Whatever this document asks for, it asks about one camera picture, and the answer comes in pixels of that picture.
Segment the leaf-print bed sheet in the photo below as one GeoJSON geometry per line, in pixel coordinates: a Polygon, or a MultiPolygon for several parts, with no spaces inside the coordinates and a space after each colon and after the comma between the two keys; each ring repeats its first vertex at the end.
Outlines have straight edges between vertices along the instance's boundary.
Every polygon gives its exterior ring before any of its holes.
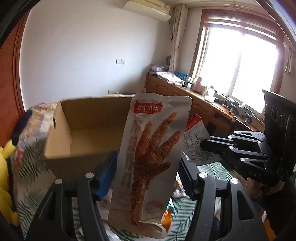
{"type": "MultiPolygon", "coordinates": [[[[56,180],[56,176],[49,168],[43,156],[45,143],[45,137],[31,137],[27,140],[19,141],[14,156],[11,157],[11,162],[14,162],[14,199],[24,239],[27,237],[33,217],[41,201],[52,183],[56,180]]],[[[232,178],[232,175],[220,163],[199,166],[198,168],[200,171],[205,171],[217,180],[228,181],[232,178]]],[[[108,195],[105,207],[100,202],[98,202],[98,207],[106,225],[106,232],[112,236],[112,238],[109,236],[109,240],[159,240],[143,237],[136,233],[116,229],[108,225],[105,220],[108,216],[107,208],[109,207],[111,190],[109,190],[108,195]]],[[[74,223],[72,222],[73,224],[70,226],[74,226],[77,240],[84,240],[78,214],[77,199],[72,198],[72,203],[74,206],[74,223]]],[[[169,206],[173,208],[173,217],[171,218],[168,235],[162,240],[184,240],[191,224],[196,201],[191,201],[188,196],[171,198],[169,206]]]]}

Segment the white air conditioner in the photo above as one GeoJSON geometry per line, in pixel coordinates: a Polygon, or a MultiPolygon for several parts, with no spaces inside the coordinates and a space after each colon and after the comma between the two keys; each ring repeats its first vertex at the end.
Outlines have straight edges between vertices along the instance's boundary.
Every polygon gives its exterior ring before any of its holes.
{"type": "Polygon", "coordinates": [[[162,22],[167,22],[171,18],[169,14],[171,6],[157,0],[128,1],[123,9],[162,22]]]}

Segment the wooden-framed window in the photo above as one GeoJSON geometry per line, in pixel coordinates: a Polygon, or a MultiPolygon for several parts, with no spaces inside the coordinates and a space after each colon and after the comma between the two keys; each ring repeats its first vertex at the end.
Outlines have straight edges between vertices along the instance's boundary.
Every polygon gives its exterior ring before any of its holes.
{"type": "Polygon", "coordinates": [[[279,93],[282,74],[283,32],[275,21],[241,11],[202,10],[192,77],[263,118],[263,91],[279,93]]]}

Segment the beige curtain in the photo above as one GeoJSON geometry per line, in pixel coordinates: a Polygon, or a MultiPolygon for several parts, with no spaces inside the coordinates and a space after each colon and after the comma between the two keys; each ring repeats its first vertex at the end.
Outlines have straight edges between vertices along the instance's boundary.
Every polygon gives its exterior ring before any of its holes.
{"type": "Polygon", "coordinates": [[[173,38],[169,71],[175,72],[179,64],[179,47],[182,43],[184,30],[188,16],[188,7],[180,4],[175,7],[175,15],[173,22],[173,38]]]}

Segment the brown cardboard box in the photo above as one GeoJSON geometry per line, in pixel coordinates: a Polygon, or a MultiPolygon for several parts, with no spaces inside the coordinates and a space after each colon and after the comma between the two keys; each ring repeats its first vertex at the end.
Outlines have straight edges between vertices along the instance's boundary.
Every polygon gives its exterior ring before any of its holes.
{"type": "Polygon", "coordinates": [[[119,151],[132,95],[68,99],[58,103],[44,147],[56,176],[81,178],[119,151]]]}

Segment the floral quilt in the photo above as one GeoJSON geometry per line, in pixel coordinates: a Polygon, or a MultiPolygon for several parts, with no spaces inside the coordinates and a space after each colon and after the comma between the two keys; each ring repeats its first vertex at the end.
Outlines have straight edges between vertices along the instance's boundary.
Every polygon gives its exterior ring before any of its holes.
{"type": "Polygon", "coordinates": [[[29,108],[18,120],[11,141],[15,146],[13,159],[21,162],[28,141],[35,137],[47,136],[50,127],[54,125],[53,117],[59,102],[40,103],[29,108]]]}

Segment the white snack packet with label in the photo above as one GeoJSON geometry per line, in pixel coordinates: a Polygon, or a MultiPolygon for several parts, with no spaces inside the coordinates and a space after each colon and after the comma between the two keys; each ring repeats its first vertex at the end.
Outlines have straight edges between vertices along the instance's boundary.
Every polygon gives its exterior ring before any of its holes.
{"type": "Polygon", "coordinates": [[[183,152],[197,166],[211,164],[220,160],[219,155],[201,149],[201,142],[210,139],[199,115],[194,115],[187,123],[184,132],[183,152]]]}

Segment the white wall switch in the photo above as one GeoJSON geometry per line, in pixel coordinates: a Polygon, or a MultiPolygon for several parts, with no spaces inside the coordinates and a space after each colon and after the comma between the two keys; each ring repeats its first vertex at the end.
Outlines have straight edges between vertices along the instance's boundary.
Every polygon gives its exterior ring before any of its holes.
{"type": "Polygon", "coordinates": [[[124,59],[116,59],[116,64],[125,65],[125,60],[124,59]]]}

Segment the yellow plush toy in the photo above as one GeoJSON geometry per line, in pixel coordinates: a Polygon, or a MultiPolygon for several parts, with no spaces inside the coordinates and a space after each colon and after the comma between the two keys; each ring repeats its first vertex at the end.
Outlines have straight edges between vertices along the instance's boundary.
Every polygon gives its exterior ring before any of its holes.
{"type": "Polygon", "coordinates": [[[4,147],[1,147],[0,154],[0,209],[1,214],[4,216],[5,220],[9,225],[18,226],[19,216],[12,210],[13,202],[9,194],[10,184],[9,184],[9,171],[7,159],[13,153],[16,147],[13,145],[12,140],[9,140],[4,147]]]}

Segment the chicken foot snack packet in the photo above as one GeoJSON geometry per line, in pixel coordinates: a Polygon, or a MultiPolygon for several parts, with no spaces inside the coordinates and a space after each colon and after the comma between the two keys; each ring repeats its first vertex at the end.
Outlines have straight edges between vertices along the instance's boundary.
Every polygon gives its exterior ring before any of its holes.
{"type": "Polygon", "coordinates": [[[119,150],[108,223],[163,239],[161,219],[173,193],[192,99],[136,94],[119,150]]]}

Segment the wooden wardrobe door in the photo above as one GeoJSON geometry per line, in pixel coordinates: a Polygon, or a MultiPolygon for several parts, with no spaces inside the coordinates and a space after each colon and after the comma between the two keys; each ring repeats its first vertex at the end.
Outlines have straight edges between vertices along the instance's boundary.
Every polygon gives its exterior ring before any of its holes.
{"type": "Polygon", "coordinates": [[[17,23],[1,47],[0,139],[4,146],[25,112],[20,85],[20,51],[29,13],[17,23]]]}

